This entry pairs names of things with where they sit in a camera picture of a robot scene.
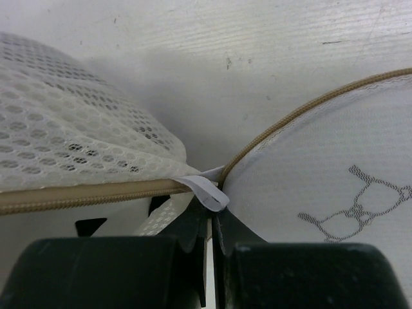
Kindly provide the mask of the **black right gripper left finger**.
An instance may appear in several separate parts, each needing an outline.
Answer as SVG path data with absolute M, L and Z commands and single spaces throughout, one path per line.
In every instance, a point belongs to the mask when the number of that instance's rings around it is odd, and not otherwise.
M 208 240 L 210 211 L 197 197 L 193 197 L 187 208 L 166 228 L 164 236 L 174 236 L 180 248 L 187 254 L 195 251 L 205 253 Z

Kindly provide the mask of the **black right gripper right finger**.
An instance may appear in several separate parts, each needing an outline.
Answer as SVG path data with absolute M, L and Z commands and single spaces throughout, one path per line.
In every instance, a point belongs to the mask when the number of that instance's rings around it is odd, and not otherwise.
M 231 211 L 224 209 L 212 217 L 212 243 L 214 253 L 232 254 L 237 244 L 266 243 L 266 241 Z

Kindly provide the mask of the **round white mesh laundry bag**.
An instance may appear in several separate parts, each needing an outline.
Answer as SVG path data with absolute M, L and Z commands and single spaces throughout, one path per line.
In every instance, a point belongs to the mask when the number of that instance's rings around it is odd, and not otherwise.
M 411 69 L 327 93 L 198 171 L 121 91 L 1 34 L 1 307 L 202 308 L 193 197 L 266 243 L 214 253 L 218 308 L 411 307 Z

